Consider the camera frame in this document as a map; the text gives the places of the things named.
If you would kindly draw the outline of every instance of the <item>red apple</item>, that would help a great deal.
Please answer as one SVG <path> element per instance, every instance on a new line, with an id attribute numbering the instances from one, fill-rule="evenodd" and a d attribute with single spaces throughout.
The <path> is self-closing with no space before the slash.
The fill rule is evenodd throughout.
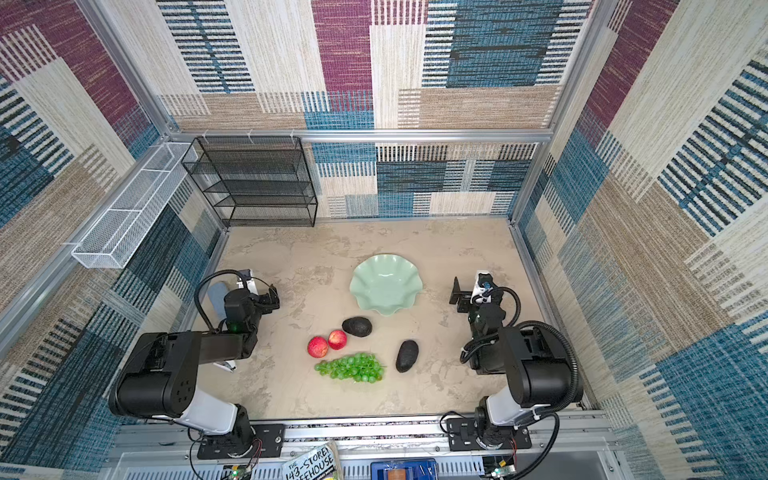
<path id="1" fill-rule="evenodd" d="M 328 353 L 328 342 L 323 337 L 316 336 L 310 340 L 310 344 L 306 346 L 306 351 L 316 359 L 321 359 Z"/>
<path id="2" fill-rule="evenodd" d="M 346 333 L 342 330 L 333 330 L 331 334 L 328 335 L 328 345 L 334 350 L 344 348 L 346 345 Z"/>

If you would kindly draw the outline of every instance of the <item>beige marbled table surface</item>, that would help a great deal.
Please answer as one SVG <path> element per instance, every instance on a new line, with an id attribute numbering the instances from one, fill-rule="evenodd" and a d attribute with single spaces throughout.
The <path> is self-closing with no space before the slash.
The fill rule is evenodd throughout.
<path id="1" fill-rule="evenodd" d="M 419 268 L 424 290 L 412 308 L 382 316 L 357 306 L 349 293 L 352 272 L 377 253 L 401 255 Z M 246 406 L 252 419 L 472 411 L 505 378 L 478 376 L 458 362 L 470 333 L 466 314 L 448 303 L 454 276 L 468 290 L 476 270 L 490 270 L 498 285 L 518 292 L 521 321 L 541 320 L 501 218 L 238 227 L 231 230 L 219 263 L 219 269 L 225 268 L 250 268 L 280 294 L 281 308 L 261 319 L 256 349 L 249 359 L 237 361 L 235 373 L 200 366 L 198 388 Z M 508 315 L 514 305 L 506 296 L 502 306 Z M 319 360 L 306 353 L 307 342 L 341 328 L 351 316 L 367 316 L 373 333 L 362 339 L 349 336 L 344 349 L 329 350 L 325 359 L 375 353 L 387 367 L 381 382 L 355 384 L 322 377 L 313 369 Z M 195 326 L 202 329 L 201 319 Z M 410 371 L 398 373 L 395 358 L 405 339 L 419 344 L 419 359 Z"/>

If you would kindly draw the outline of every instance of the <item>scalloped bowl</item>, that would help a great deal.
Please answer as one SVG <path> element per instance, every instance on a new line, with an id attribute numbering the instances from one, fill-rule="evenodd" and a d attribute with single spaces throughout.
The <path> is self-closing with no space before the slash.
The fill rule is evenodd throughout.
<path id="1" fill-rule="evenodd" d="M 355 268 L 349 291 L 363 310 L 389 316 L 413 306 L 424 284 L 419 270 L 400 255 L 374 255 Z"/>

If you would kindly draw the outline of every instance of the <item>white wire basket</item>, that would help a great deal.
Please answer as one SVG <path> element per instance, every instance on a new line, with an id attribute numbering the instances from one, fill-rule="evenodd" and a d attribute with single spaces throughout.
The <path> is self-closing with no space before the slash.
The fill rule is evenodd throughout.
<path id="1" fill-rule="evenodd" d="M 180 161 L 189 146 L 161 145 L 72 250 L 72 256 L 85 268 L 125 268 L 187 174 Z"/>

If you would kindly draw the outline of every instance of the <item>patchwork wall covering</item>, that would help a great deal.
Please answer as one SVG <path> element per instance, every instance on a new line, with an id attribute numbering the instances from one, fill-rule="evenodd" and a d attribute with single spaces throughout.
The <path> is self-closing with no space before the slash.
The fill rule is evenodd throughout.
<path id="1" fill-rule="evenodd" d="M 74 2 L 0 2 L 0 310 L 158 134 Z M 174 328 L 219 232 L 183 184 L 127 267 L 77 266 L 0 359 L 4 478 L 95 478 L 136 335 Z"/>
<path id="2" fill-rule="evenodd" d="M 767 25 L 621 0 L 521 218 L 635 478 L 768 475 Z"/>
<path id="3" fill-rule="evenodd" d="M 536 144 L 304 143 L 318 217 L 508 215 Z"/>
<path id="4" fill-rule="evenodd" d="M 182 130 L 540 128 L 591 0 L 98 0 Z"/>

